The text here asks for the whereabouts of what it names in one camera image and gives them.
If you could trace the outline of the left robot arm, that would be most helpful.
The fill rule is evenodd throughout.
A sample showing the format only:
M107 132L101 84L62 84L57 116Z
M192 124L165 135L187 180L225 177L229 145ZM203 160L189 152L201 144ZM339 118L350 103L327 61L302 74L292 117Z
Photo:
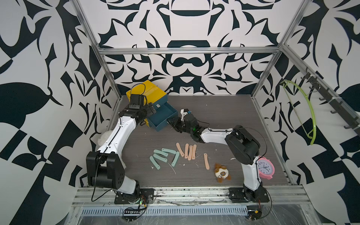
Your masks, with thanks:
M153 103L139 108L130 106L119 112L118 122L105 143L86 157L88 184L96 188L110 188L121 193L137 196L138 182L125 175L121 161L122 150L137 125L154 115Z

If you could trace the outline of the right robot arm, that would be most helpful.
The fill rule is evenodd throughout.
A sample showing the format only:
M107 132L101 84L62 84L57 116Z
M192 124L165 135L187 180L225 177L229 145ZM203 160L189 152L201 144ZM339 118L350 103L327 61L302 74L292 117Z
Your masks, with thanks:
M240 125L228 129L203 127L192 114L187 114L183 118L167 119L167 122L178 133L190 134L197 143L218 143L228 146L235 159L241 163L244 192L255 195L265 191L258 171L258 162L262 158L261 145L245 127Z

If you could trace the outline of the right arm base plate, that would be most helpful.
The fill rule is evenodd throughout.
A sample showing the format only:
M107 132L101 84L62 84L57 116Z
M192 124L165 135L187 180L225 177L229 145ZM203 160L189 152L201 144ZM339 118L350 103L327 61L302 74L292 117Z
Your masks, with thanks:
M230 187L229 199L234 203L268 203L270 201L269 194L263 186L259 186L253 191L247 187Z

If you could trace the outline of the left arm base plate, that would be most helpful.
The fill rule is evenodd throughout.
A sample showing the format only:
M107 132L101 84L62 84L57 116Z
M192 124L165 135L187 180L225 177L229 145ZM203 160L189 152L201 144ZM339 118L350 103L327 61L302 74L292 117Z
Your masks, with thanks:
M114 204L140 204L140 202L149 202L153 200L155 189L153 188L140 188L136 189L133 194L125 194L117 192L114 200Z

